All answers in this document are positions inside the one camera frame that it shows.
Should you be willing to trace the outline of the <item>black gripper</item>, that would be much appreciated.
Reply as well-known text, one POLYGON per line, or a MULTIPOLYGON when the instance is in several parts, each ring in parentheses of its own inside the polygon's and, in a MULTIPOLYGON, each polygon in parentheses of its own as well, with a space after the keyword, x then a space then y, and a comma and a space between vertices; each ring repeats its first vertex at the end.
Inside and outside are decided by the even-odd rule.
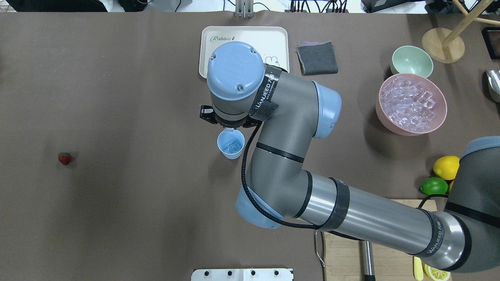
POLYGON ((201 105, 200 107, 200 119, 203 119, 209 123, 217 124, 223 126, 223 128, 236 129, 239 127, 251 128, 260 126, 262 121, 251 118, 248 114, 241 119, 237 120, 227 120, 220 117, 213 106, 201 105))

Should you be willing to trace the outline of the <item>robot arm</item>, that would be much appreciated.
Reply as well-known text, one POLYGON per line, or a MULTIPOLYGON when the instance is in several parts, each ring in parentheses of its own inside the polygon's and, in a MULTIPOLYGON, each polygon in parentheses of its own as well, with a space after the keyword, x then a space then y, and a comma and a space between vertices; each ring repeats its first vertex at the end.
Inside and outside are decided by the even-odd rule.
POLYGON ((261 129, 250 170, 243 152, 241 217, 261 227, 350 235, 421 258, 439 270, 499 266, 499 136, 472 140, 442 212, 411 208, 302 169, 313 138, 325 138, 341 112, 340 95, 265 64, 249 44, 218 46, 207 63, 212 112, 226 128, 261 129))

